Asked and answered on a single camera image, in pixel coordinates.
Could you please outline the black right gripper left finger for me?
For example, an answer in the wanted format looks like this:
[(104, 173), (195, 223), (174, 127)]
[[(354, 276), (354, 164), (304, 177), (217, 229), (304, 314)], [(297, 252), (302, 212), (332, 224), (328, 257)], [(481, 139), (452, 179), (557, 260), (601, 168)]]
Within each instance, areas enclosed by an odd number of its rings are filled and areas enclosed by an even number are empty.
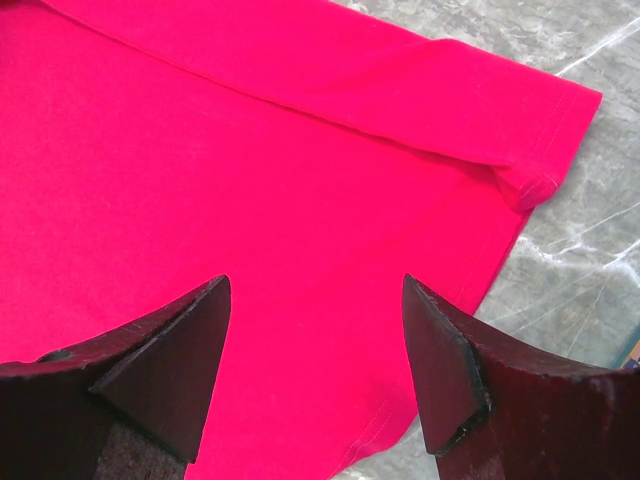
[(90, 340), (1, 367), (5, 479), (181, 479), (231, 312), (228, 277)]

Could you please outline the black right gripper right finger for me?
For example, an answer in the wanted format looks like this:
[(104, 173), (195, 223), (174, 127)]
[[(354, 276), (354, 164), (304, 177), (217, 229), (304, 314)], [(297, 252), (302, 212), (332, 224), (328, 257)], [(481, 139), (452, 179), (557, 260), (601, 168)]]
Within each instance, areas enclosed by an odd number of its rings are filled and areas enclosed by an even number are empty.
[(639, 373), (513, 338), (412, 276), (402, 318), (426, 450), (443, 479), (635, 479)]

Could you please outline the red t shirt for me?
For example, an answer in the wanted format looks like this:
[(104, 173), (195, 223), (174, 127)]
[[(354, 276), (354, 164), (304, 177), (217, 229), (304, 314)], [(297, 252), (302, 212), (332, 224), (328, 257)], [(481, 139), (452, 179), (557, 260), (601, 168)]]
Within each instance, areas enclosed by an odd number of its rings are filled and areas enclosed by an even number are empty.
[(417, 407), (412, 274), (473, 312), (598, 91), (330, 1), (1, 5), (1, 357), (218, 275), (192, 479), (328, 479)]

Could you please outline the teal plastic basket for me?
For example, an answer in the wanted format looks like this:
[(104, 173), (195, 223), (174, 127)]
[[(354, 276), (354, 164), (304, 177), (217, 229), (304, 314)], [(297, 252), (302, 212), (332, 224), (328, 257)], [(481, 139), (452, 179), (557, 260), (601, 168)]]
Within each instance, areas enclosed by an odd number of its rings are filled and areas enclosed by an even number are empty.
[(639, 329), (636, 329), (616, 356), (613, 363), (614, 368), (624, 370), (639, 367), (639, 337)]

